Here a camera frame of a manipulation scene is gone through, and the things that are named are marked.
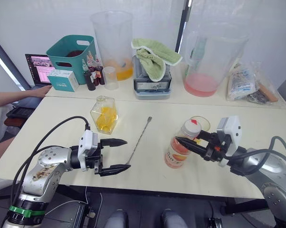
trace green towel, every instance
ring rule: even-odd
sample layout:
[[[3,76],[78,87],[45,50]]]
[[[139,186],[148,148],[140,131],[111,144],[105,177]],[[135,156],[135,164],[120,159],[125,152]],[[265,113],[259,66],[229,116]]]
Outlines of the green towel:
[[[165,64],[175,66],[182,60],[182,56],[164,44],[152,39],[133,39],[132,48],[153,82],[159,82],[165,74]]]

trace green band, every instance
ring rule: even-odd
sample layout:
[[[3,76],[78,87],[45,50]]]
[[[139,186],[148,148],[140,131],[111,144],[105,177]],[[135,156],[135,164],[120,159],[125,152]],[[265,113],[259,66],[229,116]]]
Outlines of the green band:
[[[14,206],[10,206],[9,210],[22,214],[24,215],[25,218],[30,218],[31,216],[45,214],[44,210],[26,210],[26,209],[14,207]]]

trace bottle label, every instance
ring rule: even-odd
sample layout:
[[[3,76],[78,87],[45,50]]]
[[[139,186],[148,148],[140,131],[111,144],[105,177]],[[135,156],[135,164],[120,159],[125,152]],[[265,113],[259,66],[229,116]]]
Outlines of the bottle label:
[[[158,89],[166,89],[167,87],[168,87],[168,82],[137,83],[137,89],[158,90]]]
[[[186,155],[177,153],[171,146],[169,146],[164,156],[165,163],[171,168],[181,167],[184,164],[186,158]]]
[[[100,71],[96,71],[96,77],[99,77],[99,78],[101,78],[102,76],[101,76],[101,72]]]
[[[94,82],[94,79],[96,79],[96,74],[95,74],[95,72],[92,72],[92,73],[91,73],[90,79],[91,79],[92,82]]]

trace juice bottle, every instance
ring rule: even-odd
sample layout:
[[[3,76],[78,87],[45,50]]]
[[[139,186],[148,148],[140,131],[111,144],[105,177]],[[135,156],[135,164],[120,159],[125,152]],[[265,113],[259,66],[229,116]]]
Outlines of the juice bottle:
[[[186,137],[194,140],[201,131],[201,125],[195,119],[189,119],[184,122],[181,129],[173,136],[167,152],[164,155],[165,163],[173,168],[179,168],[184,164],[190,151],[182,146],[177,140],[178,137]]]

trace snack package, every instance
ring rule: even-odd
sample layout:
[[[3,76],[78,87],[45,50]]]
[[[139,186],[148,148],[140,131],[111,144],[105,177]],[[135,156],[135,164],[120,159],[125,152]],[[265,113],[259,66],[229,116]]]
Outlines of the snack package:
[[[271,104],[278,101],[278,92],[271,81],[260,70],[260,63],[253,63],[258,90],[246,96],[246,100],[257,104]]]
[[[242,99],[257,90],[253,67],[236,64],[230,71],[227,100]]]

